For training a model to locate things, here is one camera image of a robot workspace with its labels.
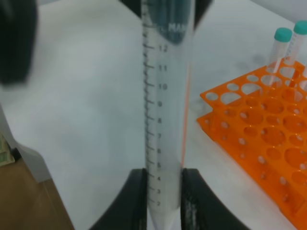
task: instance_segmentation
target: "orange test tube rack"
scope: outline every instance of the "orange test tube rack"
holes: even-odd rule
[[[262,67],[203,92],[212,111],[197,119],[299,230],[307,230],[304,68],[282,61],[273,75]]]

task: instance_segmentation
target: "clear plastic tube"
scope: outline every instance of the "clear plastic tube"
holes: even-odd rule
[[[294,65],[299,50],[304,42],[306,35],[294,33],[285,55],[285,64],[288,66]]]
[[[291,37],[292,31],[287,28],[278,28],[275,32],[275,41],[266,68],[266,71],[272,74],[269,76],[268,82],[266,83],[268,86],[273,87],[273,83],[278,79],[274,74],[277,73],[279,69],[280,63],[286,53]]]
[[[148,208],[169,230],[180,206],[195,0],[143,0]]]
[[[294,65],[300,48],[307,35],[307,21],[298,21],[294,27],[294,33],[285,55],[285,64]]]
[[[288,45],[288,42],[280,42],[278,40],[274,41],[270,59],[267,65],[267,72],[276,73],[278,71]]]

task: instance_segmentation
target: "teal tube cap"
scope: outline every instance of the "teal tube cap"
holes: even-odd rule
[[[292,37],[292,30],[288,28],[278,28],[275,33],[275,40],[279,42],[290,42]]]
[[[298,21],[295,24],[294,32],[299,35],[307,35],[307,21]]]

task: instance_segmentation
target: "white table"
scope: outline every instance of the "white table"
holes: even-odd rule
[[[248,0],[216,0],[195,34],[185,166],[256,230],[294,227],[195,119],[201,92],[265,65],[281,26],[293,23]],[[29,83],[0,92],[14,138],[43,156],[76,230],[92,226],[129,171],[144,167],[140,34],[140,20],[117,1],[42,6]]]

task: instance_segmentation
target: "brown floor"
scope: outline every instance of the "brown floor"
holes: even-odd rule
[[[0,229],[73,230],[50,179],[36,183],[22,159],[0,167]]]

